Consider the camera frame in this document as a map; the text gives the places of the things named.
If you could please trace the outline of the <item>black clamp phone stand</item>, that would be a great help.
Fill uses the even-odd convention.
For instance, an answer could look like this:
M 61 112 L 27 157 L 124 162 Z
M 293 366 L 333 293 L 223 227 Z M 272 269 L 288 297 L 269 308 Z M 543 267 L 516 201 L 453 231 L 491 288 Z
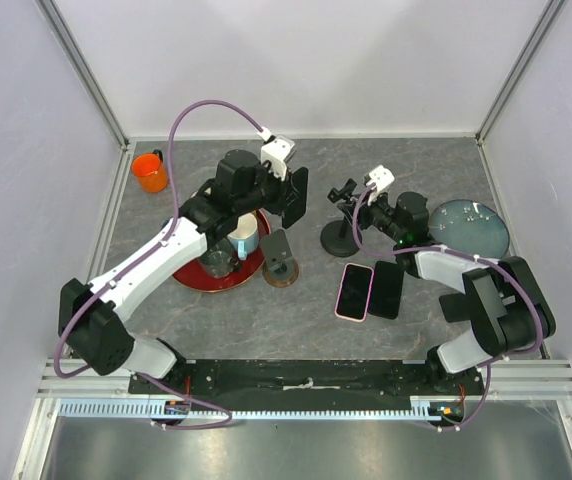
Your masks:
M 320 233 L 322 248 L 332 256 L 348 258 L 359 251 L 352 234 L 353 192 L 357 183 L 349 178 L 341 188 L 332 188 L 327 198 L 342 213 L 341 220 L 334 220 L 324 226 Z

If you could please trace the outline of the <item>pink case phone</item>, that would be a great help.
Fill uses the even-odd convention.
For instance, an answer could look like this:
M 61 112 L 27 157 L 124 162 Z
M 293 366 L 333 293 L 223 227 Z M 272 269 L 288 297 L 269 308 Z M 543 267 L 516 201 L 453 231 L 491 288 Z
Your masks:
M 344 266 L 334 313 L 343 320 L 361 323 L 366 319 L 374 270 L 347 263 Z

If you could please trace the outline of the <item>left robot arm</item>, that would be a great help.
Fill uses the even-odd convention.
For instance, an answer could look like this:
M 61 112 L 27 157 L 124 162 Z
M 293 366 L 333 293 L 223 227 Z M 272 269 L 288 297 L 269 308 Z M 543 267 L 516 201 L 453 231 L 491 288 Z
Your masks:
M 61 288 L 57 346 L 70 346 L 101 376 L 126 368 L 177 392 L 186 378 L 180 355 L 159 339 L 132 335 L 126 321 L 173 273 L 226 239 L 242 215 L 265 210 L 283 228 L 295 224 L 306 212 L 308 176 L 307 168 L 291 170 L 267 154 L 227 152 L 214 177 L 136 253 L 88 283 L 73 278 Z

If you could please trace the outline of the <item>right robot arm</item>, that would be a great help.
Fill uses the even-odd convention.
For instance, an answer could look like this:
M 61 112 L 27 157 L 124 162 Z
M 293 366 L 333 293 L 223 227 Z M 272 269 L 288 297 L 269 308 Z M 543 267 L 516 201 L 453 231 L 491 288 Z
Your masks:
M 532 353 L 555 334 L 556 319 L 527 261 L 519 256 L 489 259 L 438 243 L 429 231 L 427 200 L 404 192 L 395 206 L 386 194 L 369 191 L 351 198 L 346 211 L 352 233 L 374 227 L 394 245 L 386 255 L 403 272 L 438 282 L 452 292 L 440 299 L 444 316 L 469 327 L 432 348 L 424 381 L 433 392 L 449 392 L 460 374 L 489 366 L 504 356 Z

